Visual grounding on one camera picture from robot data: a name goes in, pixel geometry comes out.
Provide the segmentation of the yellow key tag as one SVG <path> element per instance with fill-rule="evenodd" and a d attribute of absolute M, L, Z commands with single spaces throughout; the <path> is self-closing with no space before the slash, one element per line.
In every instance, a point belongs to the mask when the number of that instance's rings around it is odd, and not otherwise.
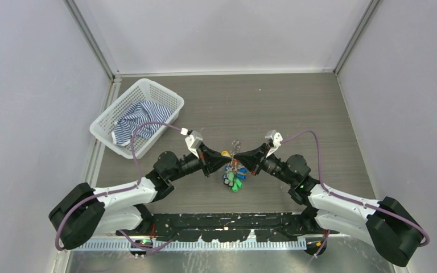
<path fill-rule="evenodd" d="M 223 151 L 223 152 L 221 153 L 221 155 L 222 155 L 222 156 L 227 156 L 227 157 L 229 157 L 229 158 L 232 157 L 231 154 L 230 154 L 228 151 Z"/>

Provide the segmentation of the large metal keyring with rings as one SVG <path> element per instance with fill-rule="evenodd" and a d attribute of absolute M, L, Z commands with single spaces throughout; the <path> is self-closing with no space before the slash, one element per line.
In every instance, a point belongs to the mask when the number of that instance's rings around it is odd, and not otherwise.
<path fill-rule="evenodd" d="M 237 159 L 235 159 L 235 154 L 239 153 L 241 143 L 238 139 L 232 142 L 232 149 L 228 151 L 231 154 L 230 162 L 226 165 L 225 169 L 230 168 L 232 170 L 238 170 L 240 163 Z"/>

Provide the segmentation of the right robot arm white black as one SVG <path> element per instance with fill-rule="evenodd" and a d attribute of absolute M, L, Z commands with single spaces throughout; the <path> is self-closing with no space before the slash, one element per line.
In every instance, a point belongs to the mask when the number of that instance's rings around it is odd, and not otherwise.
<path fill-rule="evenodd" d="M 394 198 L 361 198 L 333 189 L 311 176 L 299 154 L 276 157 L 266 144 L 234 156 L 251 174 L 266 172 L 289 185 L 291 198 L 305 205 L 302 226 L 309 233 L 338 231 L 375 248 L 390 263 L 404 267 L 417 248 L 429 242 L 424 230 Z"/>

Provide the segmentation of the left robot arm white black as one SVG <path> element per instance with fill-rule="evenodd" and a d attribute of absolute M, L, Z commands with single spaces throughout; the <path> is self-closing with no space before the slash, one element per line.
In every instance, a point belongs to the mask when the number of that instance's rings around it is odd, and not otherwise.
<path fill-rule="evenodd" d="M 158 156 L 153 169 L 137 181 L 108 188 L 76 185 L 49 213 L 56 230 L 57 250 L 72 250 L 93 235 L 132 230 L 146 235 L 152 227 L 145 205 L 166 198 L 172 182 L 197 171 L 205 176 L 220 170 L 231 158 L 201 144 L 197 153 L 182 158 L 171 151 Z"/>

